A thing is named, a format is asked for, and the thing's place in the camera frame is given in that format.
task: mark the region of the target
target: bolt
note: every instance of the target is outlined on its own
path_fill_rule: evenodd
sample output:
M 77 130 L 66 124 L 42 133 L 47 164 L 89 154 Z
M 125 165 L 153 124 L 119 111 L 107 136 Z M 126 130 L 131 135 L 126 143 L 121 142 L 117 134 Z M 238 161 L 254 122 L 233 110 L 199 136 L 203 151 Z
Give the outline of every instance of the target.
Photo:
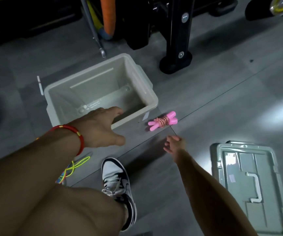
M 181 59 L 183 56 L 184 56 L 184 52 L 181 51 L 181 52 L 179 53 L 179 59 Z
M 188 13 L 185 12 L 183 15 L 182 15 L 182 23 L 186 23 L 188 20 Z

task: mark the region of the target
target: red bracelet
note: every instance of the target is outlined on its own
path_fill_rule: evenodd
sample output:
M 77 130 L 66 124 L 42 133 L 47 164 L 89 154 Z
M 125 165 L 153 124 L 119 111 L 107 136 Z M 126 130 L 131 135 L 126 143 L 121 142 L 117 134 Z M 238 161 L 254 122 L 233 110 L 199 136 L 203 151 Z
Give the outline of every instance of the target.
M 72 126 L 68 126 L 68 125 L 58 125 L 58 126 L 51 128 L 50 131 L 53 131 L 57 128 L 66 128 L 66 129 L 76 133 L 78 135 L 80 141 L 81 141 L 81 148 L 79 149 L 79 152 L 77 153 L 76 156 L 78 156 L 80 153 L 82 153 L 82 151 L 84 150 L 84 137 L 83 137 L 83 135 L 80 134 L 80 132 L 77 130 L 77 128 L 72 127 Z

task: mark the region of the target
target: yellow cord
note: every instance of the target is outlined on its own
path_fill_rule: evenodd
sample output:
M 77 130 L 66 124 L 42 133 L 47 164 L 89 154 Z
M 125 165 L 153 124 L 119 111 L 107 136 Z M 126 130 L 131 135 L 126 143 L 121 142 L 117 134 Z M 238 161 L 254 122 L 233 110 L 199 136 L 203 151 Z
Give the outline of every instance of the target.
M 62 176 L 60 176 L 60 177 L 61 177 L 61 181 L 59 182 L 59 184 L 61 184 L 61 183 L 64 181 L 64 179 L 65 179 L 66 177 L 71 176 L 71 175 L 74 173 L 74 171 L 75 171 L 75 169 L 76 169 L 77 167 L 80 167 L 81 165 L 83 165 L 84 163 L 86 163 L 89 159 L 90 159 L 90 156 L 87 156 L 87 157 L 81 159 L 81 160 L 80 160 L 79 162 L 77 162 L 76 164 L 74 163 L 74 161 L 72 161 L 72 166 L 69 167 L 69 168 L 66 168 L 65 171 L 64 171 L 64 174 L 63 174 Z M 68 175 L 66 175 L 68 170 L 72 170 L 72 172 L 69 173 Z

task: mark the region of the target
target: shoe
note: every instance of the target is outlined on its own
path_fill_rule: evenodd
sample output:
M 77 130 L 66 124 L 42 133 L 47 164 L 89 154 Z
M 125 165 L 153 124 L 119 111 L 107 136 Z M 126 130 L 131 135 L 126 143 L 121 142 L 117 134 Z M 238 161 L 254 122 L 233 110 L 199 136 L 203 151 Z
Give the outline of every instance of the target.
M 123 165 L 115 158 L 106 158 L 101 166 L 104 189 L 102 192 L 117 202 L 125 204 L 128 218 L 121 231 L 131 227 L 137 219 L 137 209 L 133 201 L 130 180 Z

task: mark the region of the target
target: gray plastic lid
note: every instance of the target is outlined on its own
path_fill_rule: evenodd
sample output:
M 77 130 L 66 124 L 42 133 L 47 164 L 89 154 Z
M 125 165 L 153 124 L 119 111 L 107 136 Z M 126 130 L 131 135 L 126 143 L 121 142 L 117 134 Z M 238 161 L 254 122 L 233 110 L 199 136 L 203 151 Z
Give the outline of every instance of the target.
M 247 142 L 218 144 L 213 176 L 236 199 L 259 236 L 283 235 L 283 184 L 274 151 Z

